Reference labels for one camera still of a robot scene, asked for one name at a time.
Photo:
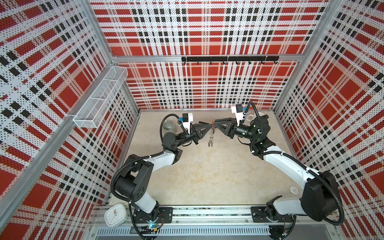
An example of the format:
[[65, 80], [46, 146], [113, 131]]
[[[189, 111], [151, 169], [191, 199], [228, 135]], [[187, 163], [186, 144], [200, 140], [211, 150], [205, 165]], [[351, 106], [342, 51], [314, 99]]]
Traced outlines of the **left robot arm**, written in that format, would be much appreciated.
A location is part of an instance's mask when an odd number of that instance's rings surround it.
[[[177, 119], [182, 129], [181, 133], [163, 132], [164, 124], [170, 117]], [[183, 114], [181, 118], [176, 114], [165, 116], [159, 130], [163, 150], [143, 157], [130, 155], [112, 178], [113, 196], [127, 202], [129, 207], [142, 213], [148, 221], [154, 222], [160, 216], [158, 201], [147, 193], [152, 173], [177, 163], [183, 153], [179, 147], [185, 147], [191, 143], [197, 145], [213, 126], [211, 123], [193, 124], [192, 122], [193, 115], [189, 113]]]

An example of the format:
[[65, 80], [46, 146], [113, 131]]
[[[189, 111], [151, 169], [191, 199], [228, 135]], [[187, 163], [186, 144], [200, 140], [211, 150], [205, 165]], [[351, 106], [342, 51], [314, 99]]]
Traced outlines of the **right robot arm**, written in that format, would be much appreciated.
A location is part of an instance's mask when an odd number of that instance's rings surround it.
[[304, 165], [269, 140], [269, 117], [261, 116], [253, 102], [246, 107], [241, 104], [233, 106], [232, 113], [235, 118], [214, 120], [214, 127], [231, 139], [248, 139], [253, 156], [278, 168], [302, 189], [299, 197], [284, 199], [277, 196], [268, 201], [266, 217], [269, 221], [276, 222], [283, 215], [300, 215], [341, 226], [345, 221], [345, 212], [335, 176]]

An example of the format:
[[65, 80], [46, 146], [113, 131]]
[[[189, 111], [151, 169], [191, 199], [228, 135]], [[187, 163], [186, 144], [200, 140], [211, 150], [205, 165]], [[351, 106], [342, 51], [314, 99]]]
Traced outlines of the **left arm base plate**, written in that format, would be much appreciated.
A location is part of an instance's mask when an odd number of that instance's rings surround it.
[[159, 207], [159, 209], [155, 211], [155, 217], [153, 219], [148, 217], [148, 214], [143, 211], [134, 210], [133, 218], [136, 224], [161, 224], [162, 222], [170, 224], [173, 219], [173, 210], [172, 207]]

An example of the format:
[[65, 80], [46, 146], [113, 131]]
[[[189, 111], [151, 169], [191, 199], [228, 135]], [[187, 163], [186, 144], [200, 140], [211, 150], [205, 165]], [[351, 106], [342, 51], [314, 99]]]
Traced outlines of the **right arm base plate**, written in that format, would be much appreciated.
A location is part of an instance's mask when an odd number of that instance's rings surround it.
[[271, 212], [267, 206], [251, 207], [251, 217], [254, 223], [292, 223], [292, 215], [279, 215]]

